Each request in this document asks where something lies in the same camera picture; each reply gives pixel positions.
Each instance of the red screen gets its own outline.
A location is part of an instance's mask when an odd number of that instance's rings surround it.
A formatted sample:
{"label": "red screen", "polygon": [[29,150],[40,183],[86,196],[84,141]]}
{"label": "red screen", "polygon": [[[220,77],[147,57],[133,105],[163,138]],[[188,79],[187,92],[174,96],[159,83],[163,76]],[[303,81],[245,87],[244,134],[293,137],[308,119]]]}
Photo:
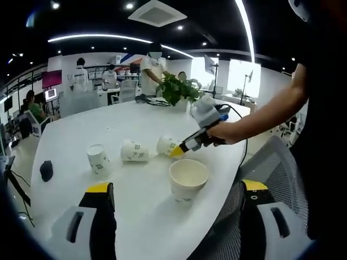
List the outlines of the red screen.
{"label": "red screen", "polygon": [[42,73],[42,88],[61,84],[61,70]]}

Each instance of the monitor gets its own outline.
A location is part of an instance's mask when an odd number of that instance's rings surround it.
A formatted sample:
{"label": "monitor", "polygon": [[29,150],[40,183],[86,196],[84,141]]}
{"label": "monitor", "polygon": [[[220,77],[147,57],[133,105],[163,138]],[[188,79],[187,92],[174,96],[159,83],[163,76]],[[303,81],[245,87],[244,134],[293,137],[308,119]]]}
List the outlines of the monitor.
{"label": "monitor", "polygon": [[46,101],[49,101],[51,99],[56,98],[57,94],[56,94],[56,89],[50,89],[44,92],[44,97],[46,98]]}
{"label": "monitor", "polygon": [[62,82],[61,70],[48,71],[42,73],[42,88],[49,88],[59,85]]}
{"label": "monitor", "polygon": [[13,104],[12,104],[12,96],[9,96],[5,102],[4,102],[4,110],[5,112],[7,112],[8,110],[10,110],[12,108]]}
{"label": "monitor", "polygon": [[35,103],[45,103],[46,100],[44,99],[44,92],[38,93],[35,95]]}

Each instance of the person's arm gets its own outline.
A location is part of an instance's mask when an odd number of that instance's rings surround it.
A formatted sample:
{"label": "person's arm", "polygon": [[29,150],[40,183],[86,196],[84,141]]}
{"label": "person's arm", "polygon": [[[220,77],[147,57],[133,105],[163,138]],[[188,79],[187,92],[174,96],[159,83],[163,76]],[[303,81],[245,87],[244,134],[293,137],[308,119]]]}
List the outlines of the person's arm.
{"label": "person's arm", "polygon": [[291,84],[255,113],[235,123],[221,122],[208,130],[213,135],[234,144],[251,138],[285,122],[307,101],[306,68],[298,64]]}
{"label": "person's arm", "polygon": [[144,73],[147,74],[148,77],[150,77],[152,80],[154,80],[156,83],[161,84],[162,81],[161,79],[159,79],[153,72],[151,69],[144,69],[143,70]]}
{"label": "person's arm", "polygon": [[46,119],[47,115],[44,113],[43,110],[40,111],[40,117],[42,117],[42,119]]}

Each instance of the air conditioning vent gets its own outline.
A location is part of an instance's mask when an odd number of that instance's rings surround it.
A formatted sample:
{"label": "air conditioning vent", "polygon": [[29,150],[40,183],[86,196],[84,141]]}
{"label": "air conditioning vent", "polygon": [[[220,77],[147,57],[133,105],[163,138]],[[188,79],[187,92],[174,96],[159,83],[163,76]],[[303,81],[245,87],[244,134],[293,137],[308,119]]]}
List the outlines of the air conditioning vent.
{"label": "air conditioning vent", "polygon": [[162,27],[169,23],[186,19],[186,15],[158,0],[151,0],[141,6],[128,19]]}

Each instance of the led strip light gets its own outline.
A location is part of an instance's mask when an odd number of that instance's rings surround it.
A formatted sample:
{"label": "led strip light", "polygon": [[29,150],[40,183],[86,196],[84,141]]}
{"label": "led strip light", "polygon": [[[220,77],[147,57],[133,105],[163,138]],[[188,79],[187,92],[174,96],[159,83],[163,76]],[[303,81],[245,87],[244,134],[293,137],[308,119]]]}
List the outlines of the led strip light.
{"label": "led strip light", "polygon": [[[123,36],[123,35],[114,35],[114,34],[76,34],[76,35],[67,35],[67,36],[62,36],[62,37],[57,37],[57,38],[52,38],[49,39],[48,42],[57,42],[57,41],[63,41],[63,40],[68,40],[68,39],[74,39],[74,38],[83,38],[83,37],[105,37],[105,38],[118,38],[118,39],[125,39],[125,40],[131,40],[131,41],[137,41],[137,42],[144,42],[144,43],[152,43],[151,41],[139,39],[139,38],[134,38],[134,37],[128,37],[128,36]],[[162,45],[163,48],[175,51],[179,54],[185,55],[191,59],[194,57],[177,49],[174,49],[172,47]]]}
{"label": "led strip light", "polygon": [[246,29],[246,34],[247,34],[248,44],[249,44],[250,57],[252,59],[252,63],[255,63],[252,32],[250,31],[250,25],[249,25],[248,16],[247,16],[247,13],[245,10],[245,6],[243,5],[242,0],[235,0],[235,2],[236,2],[237,7],[240,11],[240,14],[241,14],[241,17],[243,20],[243,25],[245,26],[245,29]]}

